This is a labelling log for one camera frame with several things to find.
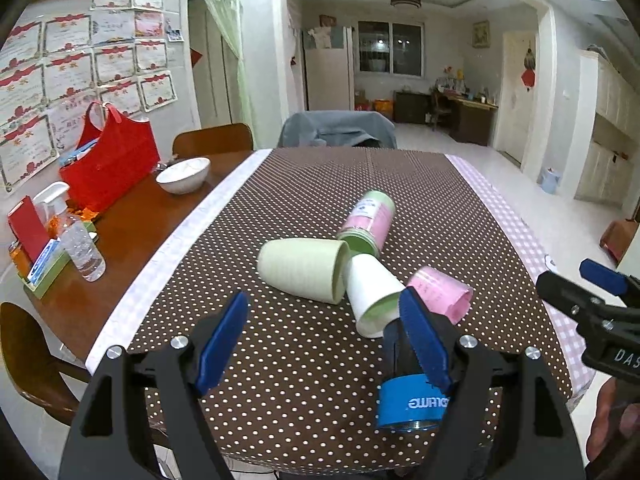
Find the red tote bag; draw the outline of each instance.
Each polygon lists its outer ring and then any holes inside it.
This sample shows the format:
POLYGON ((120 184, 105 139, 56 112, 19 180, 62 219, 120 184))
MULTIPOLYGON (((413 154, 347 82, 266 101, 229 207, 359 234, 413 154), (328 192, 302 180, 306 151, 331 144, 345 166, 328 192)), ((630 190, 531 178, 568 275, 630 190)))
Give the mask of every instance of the red tote bag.
POLYGON ((84 115, 78 148, 98 139, 80 160, 60 168, 69 184, 69 198, 94 212, 107 209, 133 185, 145 178, 160 160, 149 121, 133 121, 107 103, 104 129, 89 119, 93 102, 84 115))

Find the tile floor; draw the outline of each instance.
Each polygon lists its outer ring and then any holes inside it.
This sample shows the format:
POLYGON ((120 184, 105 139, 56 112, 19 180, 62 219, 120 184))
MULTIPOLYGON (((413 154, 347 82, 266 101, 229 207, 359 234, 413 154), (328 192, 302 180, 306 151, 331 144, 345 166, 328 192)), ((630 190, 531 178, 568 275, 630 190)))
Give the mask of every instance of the tile floor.
MULTIPOLYGON (((512 162, 491 148, 460 144, 446 134, 433 132, 424 126, 399 124, 396 135, 400 149, 451 153, 471 162, 529 224, 555 259, 559 272, 569 279, 589 286, 578 273, 578 266, 585 258, 612 266, 608 256, 598 247, 598 240, 608 223, 619 218, 620 213, 615 209, 548 195, 520 173, 512 162)), ((11 283, 12 278, 8 274, 1 281, 0 300, 29 305, 19 282, 11 283)), ((54 354, 62 356, 60 342, 48 331, 47 338, 54 354)), ((596 395, 606 379, 603 374, 596 376, 593 386, 572 414, 583 449, 593 420, 596 395)), ((80 384, 72 387, 81 394, 80 384)), ((1 362, 0 406, 36 464, 49 478, 57 478, 66 427, 18 396, 1 362)), ((167 476, 176 476, 172 454, 160 449, 158 455, 169 466, 167 476)), ((231 467, 242 471, 234 474, 237 480, 269 479, 264 475, 267 470, 263 468, 255 470, 254 466, 237 462, 231 467)))

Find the window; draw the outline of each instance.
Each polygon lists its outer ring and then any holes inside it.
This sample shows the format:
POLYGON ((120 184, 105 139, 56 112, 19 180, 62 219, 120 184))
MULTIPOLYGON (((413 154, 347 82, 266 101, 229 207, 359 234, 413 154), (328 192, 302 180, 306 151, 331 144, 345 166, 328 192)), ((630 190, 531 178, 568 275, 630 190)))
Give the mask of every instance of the window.
POLYGON ((422 76, 422 27, 358 22, 361 72, 422 76))

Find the bowl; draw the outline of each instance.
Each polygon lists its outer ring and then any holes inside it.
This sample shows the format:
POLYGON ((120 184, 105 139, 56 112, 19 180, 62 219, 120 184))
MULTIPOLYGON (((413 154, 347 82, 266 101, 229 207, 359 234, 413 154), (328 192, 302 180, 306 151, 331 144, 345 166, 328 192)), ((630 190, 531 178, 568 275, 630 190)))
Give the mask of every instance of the bowl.
POLYGON ((174 195, 196 191, 209 173, 210 161, 205 156, 183 160, 156 176, 156 182, 162 189, 174 195))

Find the silver bolt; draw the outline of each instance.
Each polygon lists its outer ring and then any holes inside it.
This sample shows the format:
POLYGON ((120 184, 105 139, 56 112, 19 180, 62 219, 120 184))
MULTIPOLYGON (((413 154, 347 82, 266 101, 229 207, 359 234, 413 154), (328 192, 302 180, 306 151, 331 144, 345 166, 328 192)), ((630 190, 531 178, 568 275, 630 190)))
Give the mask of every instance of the silver bolt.
POLYGON ((107 349, 107 357, 109 359, 117 359, 122 355, 122 348, 119 346, 110 346, 107 349))
POLYGON ((526 355, 529 359, 540 359, 540 356, 542 355, 540 353, 540 350, 538 350, 535 346, 527 346, 526 350, 524 351, 524 355, 526 355))
POLYGON ((175 349, 184 348, 189 344, 189 338, 185 335, 177 335, 171 339, 171 346, 175 349))
POLYGON ((478 346, 478 339, 476 339, 472 335, 466 334, 460 338, 460 345, 463 348, 475 348, 476 346, 478 346))

